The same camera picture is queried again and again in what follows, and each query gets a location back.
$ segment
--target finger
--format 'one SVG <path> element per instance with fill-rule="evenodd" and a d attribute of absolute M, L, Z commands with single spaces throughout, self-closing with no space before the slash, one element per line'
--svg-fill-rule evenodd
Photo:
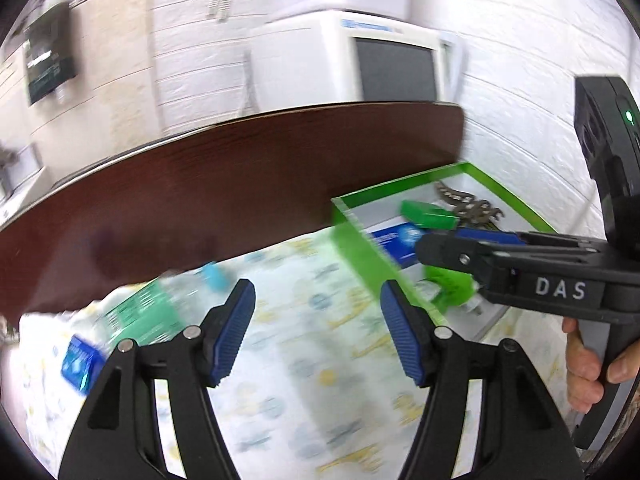
<path fill-rule="evenodd" d="M 566 368 L 590 381 L 595 381 L 600 376 L 600 359 L 595 352 L 584 347 L 579 332 L 570 332 L 566 336 Z"/>
<path fill-rule="evenodd" d="M 589 404 L 588 402 L 584 402 L 583 400 L 580 400 L 580 399 L 576 399 L 575 397 L 572 397 L 572 396 L 567 396 L 567 400 L 569 401 L 569 404 L 571 405 L 571 407 L 576 412 L 580 412 L 580 413 L 589 413 L 589 410 L 591 409 L 591 406 L 592 406 L 592 404 Z"/>
<path fill-rule="evenodd" d="M 607 381 L 613 384 L 633 379 L 640 369 L 640 341 L 636 341 L 609 365 Z"/>
<path fill-rule="evenodd" d="M 571 372 L 566 375 L 566 390 L 569 396 L 588 404 L 600 402 L 604 395 L 604 386 L 598 381 L 588 381 Z"/>
<path fill-rule="evenodd" d="M 565 334 L 570 332 L 575 332 L 578 330 L 578 320 L 573 317 L 563 317 L 562 318 L 562 331 Z"/>

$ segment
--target silver screw head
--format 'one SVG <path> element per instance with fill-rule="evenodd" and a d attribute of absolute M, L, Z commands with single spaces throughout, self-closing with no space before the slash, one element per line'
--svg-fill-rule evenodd
<path fill-rule="evenodd" d="M 513 339 L 504 339 L 501 344 L 502 348 L 504 348 L 507 352 L 518 351 L 518 343 L 516 343 Z"/>
<path fill-rule="evenodd" d="M 453 336 L 453 331 L 448 326 L 437 326 L 433 335 L 438 339 L 450 339 Z"/>
<path fill-rule="evenodd" d="M 123 339 L 118 343 L 118 350 L 121 351 L 123 354 L 124 352 L 128 352 L 132 348 L 133 348 L 133 340 L 131 339 Z"/>
<path fill-rule="evenodd" d="M 185 338 L 187 339 L 196 339 L 201 332 L 202 330 L 200 330 L 199 326 L 191 325 L 182 331 L 182 335 L 185 336 Z"/>

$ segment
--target blue gripper pad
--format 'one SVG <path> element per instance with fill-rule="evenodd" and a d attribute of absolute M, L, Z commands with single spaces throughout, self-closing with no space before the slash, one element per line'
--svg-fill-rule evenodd
<path fill-rule="evenodd" d="M 389 280 L 380 291 L 380 307 L 407 377 L 425 386 L 427 370 L 423 352 L 430 348 L 434 325 L 426 312 L 409 304 L 397 282 Z"/>
<path fill-rule="evenodd" d="M 249 280 L 239 280 L 223 306 L 207 314 L 220 314 L 216 325 L 220 330 L 212 348 L 210 376 L 214 386 L 231 373 L 238 350 L 255 309 L 255 287 Z"/>

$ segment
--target gray screen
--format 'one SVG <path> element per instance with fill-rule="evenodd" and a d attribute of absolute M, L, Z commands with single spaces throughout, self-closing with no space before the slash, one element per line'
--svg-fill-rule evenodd
<path fill-rule="evenodd" d="M 355 38 L 364 101 L 436 101 L 433 50 Z"/>

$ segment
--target brown wooden board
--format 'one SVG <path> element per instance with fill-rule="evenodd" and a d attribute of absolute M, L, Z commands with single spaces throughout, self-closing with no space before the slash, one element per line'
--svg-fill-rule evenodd
<path fill-rule="evenodd" d="M 329 226 L 332 197 L 455 162 L 463 122 L 432 103 L 301 108 L 107 161 L 0 231 L 0 313 L 77 310 Z"/>

